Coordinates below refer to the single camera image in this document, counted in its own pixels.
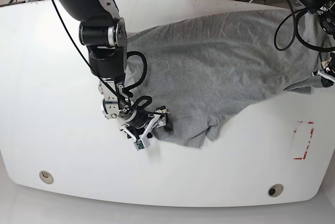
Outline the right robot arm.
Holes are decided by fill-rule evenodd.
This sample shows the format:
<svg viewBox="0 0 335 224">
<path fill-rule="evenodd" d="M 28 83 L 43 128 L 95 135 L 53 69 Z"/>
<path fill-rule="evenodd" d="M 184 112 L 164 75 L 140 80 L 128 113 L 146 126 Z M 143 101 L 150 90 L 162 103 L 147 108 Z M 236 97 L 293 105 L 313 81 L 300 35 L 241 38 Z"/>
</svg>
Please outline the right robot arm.
<svg viewBox="0 0 335 224">
<path fill-rule="evenodd" d="M 88 58 L 85 63 L 98 77 L 99 92 L 103 96 L 102 111 L 107 119 L 122 119 L 120 130 L 131 139 L 139 150 L 149 146 L 152 130 L 163 128 L 173 131 L 165 106 L 147 111 L 152 103 L 150 96 L 141 96 L 131 101 L 132 89 L 146 78 L 148 63 L 138 51 L 127 51 L 125 21 L 119 15 L 115 0 L 59 0 L 63 8 L 79 25 L 79 41 L 86 46 Z M 125 86 L 128 59 L 137 56 L 142 61 L 139 80 Z"/>
</svg>

